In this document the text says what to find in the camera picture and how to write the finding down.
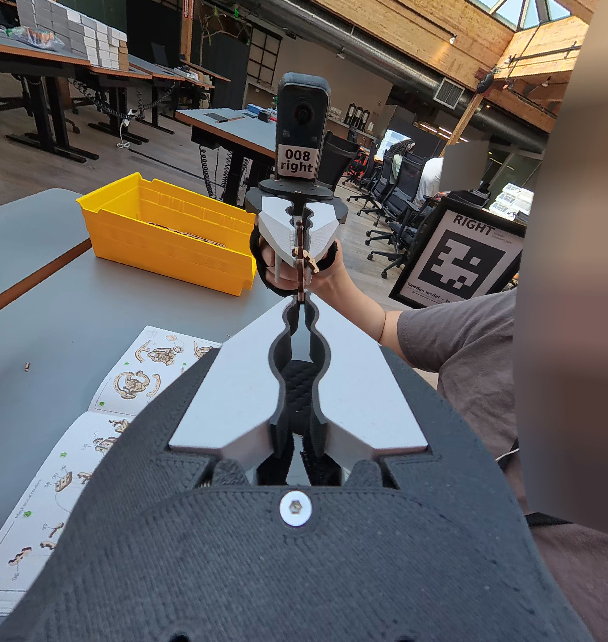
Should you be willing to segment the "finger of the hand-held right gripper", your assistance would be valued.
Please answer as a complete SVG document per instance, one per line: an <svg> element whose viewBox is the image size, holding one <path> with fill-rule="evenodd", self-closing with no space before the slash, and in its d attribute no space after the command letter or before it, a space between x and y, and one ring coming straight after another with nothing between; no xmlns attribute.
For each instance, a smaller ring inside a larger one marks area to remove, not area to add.
<svg viewBox="0 0 608 642"><path fill-rule="evenodd" d="M307 202L304 207L306 225L304 249L316 264L328 252L335 241L339 222L334 206L330 202Z"/></svg>
<svg viewBox="0 0 608 642"><path fill-rule="evenodd" d="M262 257L273 269L274 282L289 279L303 284L303 223L293 218L292 206L281 197L263 196L258 215Z"/></svg>

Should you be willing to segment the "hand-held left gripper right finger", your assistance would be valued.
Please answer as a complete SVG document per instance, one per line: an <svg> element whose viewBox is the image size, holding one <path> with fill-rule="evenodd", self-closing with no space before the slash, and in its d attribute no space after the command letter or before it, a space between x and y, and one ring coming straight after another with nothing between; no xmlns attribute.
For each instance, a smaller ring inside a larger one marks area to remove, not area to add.
<svg viewBox="0 0 608 642"><path fill-rule="evenodd" d="M312 484L343 484L359 461L425 456L428 441L376 340L306 294L311 383L304 437Z"/></svg>

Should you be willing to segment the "light wooden model part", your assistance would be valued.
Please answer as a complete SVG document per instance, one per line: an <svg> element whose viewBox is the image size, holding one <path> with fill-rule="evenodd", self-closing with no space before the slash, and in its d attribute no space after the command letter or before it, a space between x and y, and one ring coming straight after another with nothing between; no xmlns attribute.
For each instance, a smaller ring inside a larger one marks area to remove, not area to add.
<svg viewBox="0 0 608 642"><path fill-rule="evenodd" d="M316 260L308 253L303 246L295 246L292 249L292 256L295 259L295 266L297 270L309 270L313 275L319 273L319 267Z"/></svg>

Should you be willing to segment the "dark wooden model part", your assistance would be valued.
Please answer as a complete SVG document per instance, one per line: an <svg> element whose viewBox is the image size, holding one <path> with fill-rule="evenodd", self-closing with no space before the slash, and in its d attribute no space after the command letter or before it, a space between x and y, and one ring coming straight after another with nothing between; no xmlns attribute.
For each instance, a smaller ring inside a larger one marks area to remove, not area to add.
<svg viewBox="0 0 608 642"><path fill-rule="evenodd" d="M304 304L307 280L307 258L305 252L305 229L302 218L296 221L295 246L292 253L295 258L298 303Z"/></svg>

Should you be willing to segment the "wooden parts sheet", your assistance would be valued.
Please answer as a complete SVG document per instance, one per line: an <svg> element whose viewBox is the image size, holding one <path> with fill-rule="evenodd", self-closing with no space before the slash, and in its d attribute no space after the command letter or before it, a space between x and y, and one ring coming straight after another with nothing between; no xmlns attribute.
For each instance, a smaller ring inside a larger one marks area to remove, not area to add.
<svg viewBox="0 0 608 642"><path fill-rule="evenodd" d="M188 237L190 239L194 239L194 240L197 240L197 241L200 241L200 242L203 242L203 243L207 243L208 245L213 245L213 246L217 246L219 248L227 249L227 245L225 245L223 243L219 243L219 242L213 241L211 239L208 239L208 238L205 238L205 237L202 237L202 236L191 234L189 232L183 232L183 231L180 231L180 230L172 229L172 228L167 227L165 225L162 225L160 223L154 223L152 221L147 221L147 225L153 226L153 227L158 228L158 229L166 230L166 231L171 232L173 234L177 234L177 235Z"/></svg>

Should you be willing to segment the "person's right hand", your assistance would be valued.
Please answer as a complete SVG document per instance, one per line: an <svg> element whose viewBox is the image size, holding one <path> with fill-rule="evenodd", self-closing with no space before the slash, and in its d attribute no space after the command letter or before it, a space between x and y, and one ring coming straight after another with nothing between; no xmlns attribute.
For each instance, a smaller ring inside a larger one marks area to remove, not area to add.
<svg viewBox="0 0 608 642"><path fill-rule="evenodd" d="M276 254L275 251L268 245L266 240L260 236L259 250L261 253L262 261L266 264L264 270L264 280L267 285L276 288L279 291L292 292L298 289L298 273L295 267L281 262L278 278L276 278L275 264ZM325 255L322 263L326 264L330 261L329 257L333 259L332 263L326 269L320 271L311 277L308 289L318 295L322 295L325 291L331 291L332 287L339 283L340 278L347 276L346 269L343 264L342 248L338 239L336 239Z"/></svg>

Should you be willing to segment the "row of black office chairs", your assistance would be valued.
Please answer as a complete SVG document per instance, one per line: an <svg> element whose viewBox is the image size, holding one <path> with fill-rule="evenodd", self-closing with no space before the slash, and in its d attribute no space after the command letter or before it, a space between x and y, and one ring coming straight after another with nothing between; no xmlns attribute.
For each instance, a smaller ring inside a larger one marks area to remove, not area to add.
<svg viewBox="0 0 608 642"><path fill-rule="evenodd" d="M414 155L403 156L395 185L388 191L387 197L379 201L380 207L375 209L379 218L385 218L390 231L377 237L371 237L372 232L369 231L365 244L369 245L372 240L387 240L391 246L388 251L371 251L367 257L372 261L374 255L380 255L390 260L381 273L383 279L388 277L390 269L404 264L414 239L417 229L413 228L412 223L421 217L421 206L415 205L414 202L426 166L427 162L420 162Z"/></svg>

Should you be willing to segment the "instruction booklet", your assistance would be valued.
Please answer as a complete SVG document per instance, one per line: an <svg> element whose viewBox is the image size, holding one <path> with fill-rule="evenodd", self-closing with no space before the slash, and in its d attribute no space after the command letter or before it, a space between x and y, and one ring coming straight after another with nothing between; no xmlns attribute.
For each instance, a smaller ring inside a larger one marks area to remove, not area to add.
<svg viewBox="0 0 608 642"><path fill-rule="evenodd" d="M93 473L136 415L220 347L149 325L138 335L88 409L54 445L0 529L0 616L12 612L43 571Z"/></svg>

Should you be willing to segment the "framed marker sign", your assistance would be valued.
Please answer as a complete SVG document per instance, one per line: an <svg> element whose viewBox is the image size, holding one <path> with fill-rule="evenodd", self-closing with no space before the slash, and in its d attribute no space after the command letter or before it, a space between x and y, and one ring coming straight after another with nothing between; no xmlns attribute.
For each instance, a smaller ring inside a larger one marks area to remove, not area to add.
<svg viewBox="0 0 608 642"><path fill-rule="evenodd" d="M518 274L526 225L451 192L424 218L389 293L422 309L505 290Z"/></svg>

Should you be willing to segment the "square air vent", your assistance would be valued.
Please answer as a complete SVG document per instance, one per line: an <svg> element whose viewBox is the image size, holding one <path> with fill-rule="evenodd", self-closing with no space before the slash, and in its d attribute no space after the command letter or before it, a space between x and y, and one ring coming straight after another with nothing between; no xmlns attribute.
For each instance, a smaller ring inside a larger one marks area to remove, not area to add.
<svg viewBox="0 0 608 642"><path fill-rule="evenodd" d="M464 87L443 77L433 94L433 100L443 107L455 110L465 91Z"/></svg>

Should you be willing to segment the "clear plastic organiser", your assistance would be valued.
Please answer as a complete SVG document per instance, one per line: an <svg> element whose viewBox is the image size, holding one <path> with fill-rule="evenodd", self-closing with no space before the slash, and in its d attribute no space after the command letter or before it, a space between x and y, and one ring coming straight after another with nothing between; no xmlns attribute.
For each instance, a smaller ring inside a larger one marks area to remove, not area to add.
<svg viewBox="0 0 608 642"><path fill-rule="evenodd" d="M487 209L498 216L513 220L519 213L529 215L533 197L533 191L508 183Z"/></svg>

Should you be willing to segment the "stack of white boxes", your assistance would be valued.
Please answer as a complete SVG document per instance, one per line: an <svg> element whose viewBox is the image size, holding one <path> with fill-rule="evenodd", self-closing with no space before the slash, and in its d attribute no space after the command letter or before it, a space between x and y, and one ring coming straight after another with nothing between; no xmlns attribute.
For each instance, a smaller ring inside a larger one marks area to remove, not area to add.
<svg viewBox="0 0 608 642"><path fill-rule="evenodd" d="M59 1L16 1L20 26L54 32L70 52L91 65L129 68L127 34Z"/></svg>

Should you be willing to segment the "skylight window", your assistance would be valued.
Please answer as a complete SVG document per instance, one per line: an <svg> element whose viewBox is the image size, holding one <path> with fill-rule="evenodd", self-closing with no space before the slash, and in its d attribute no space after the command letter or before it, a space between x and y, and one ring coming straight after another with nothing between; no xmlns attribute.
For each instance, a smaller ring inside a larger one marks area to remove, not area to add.
<svg viewBox="0 0 608 642"><path fill-rule="evenodd" d="M513 31L535 28L572 15L557 1L469 1L469 4Z"/></svg>

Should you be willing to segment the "grey ventilation duct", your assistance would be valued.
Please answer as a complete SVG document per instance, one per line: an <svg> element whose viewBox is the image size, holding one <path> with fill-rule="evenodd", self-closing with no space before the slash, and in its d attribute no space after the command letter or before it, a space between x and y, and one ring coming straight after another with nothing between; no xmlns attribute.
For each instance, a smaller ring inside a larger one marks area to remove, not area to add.
<svg viewBox="0 0 608 642"><path fill-rule="evenodd" d="M317 44L342 51L347 59L387 79L389 82L418 94L433 107L446 108L433 100L433 94L443 77L453 80L425 63L398 51L361 28L318 7L312 1L250 1L249 11L262 19L286 28ZM466 87L453 116L462 116L472 98L482 98L470 119L479 130L506 140L530 153L543 153L549 134L489 102L483 95Z"/></svg>

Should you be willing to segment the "wooden support post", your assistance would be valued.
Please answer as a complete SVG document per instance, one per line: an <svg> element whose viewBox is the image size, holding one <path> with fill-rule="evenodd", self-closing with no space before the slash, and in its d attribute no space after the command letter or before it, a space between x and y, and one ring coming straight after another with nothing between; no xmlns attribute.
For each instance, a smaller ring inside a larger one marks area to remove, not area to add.
<svg viewBox="0 0 608 642"><path fill-rule="evenodd" d="M180 60L190 62L192 52L192 34L193 34L193 21L184 20L181 11L181 36L180 36Z"/></svg>

